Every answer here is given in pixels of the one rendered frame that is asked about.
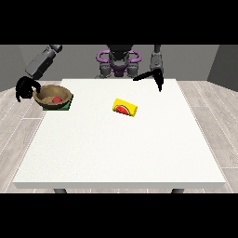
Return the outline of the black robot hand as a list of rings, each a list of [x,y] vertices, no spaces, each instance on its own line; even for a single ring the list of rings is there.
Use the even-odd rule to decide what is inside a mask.
[[[16,84],[16,99],[31,99],[33,96],[33,88],[39,93],[41,85],[30,77],[22,76]]]
[[[150,72],[142,73],[142,74],[136,76],[134,78],[134,81],[139,81],[139,80],[148,78],[150,76],[152,76],[153,79],[155,80],[155,83],[157,84],[159,91],[162,91],[162,85],[164,83],[164,77],[163,77],[162,70],[160,68],[154,69]]]

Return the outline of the brown wooden bowl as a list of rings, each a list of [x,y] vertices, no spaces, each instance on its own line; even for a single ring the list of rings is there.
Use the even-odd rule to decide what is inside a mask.
[[[46,109],[59,109],[63,107],[70,100],[71,96],[72,93],[69,89],[56,85],[41,86],[39,93],[36,90],[33,92],[34,100]],[[53,103],[52,100],[54,97],[61,97],[62,102]]]

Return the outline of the green square pad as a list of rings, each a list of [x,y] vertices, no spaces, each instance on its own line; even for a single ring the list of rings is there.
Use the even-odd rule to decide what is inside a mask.
[[[67,104],[64,105],[63,107],[61,107],[59,109],[46,109],[46,108],[43,108],[43,111],[69,111],[69,109],[71,107],[72,100],[73,100],[73,94],[72,94],[70,100],[67,102]]]

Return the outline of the yellow cup with melon print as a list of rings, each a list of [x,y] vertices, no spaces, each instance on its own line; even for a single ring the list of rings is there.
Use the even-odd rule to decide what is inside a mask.
[[[113,103],[112,110],[128,116],[134,117],[138,107],[122,99],[116,99]]]

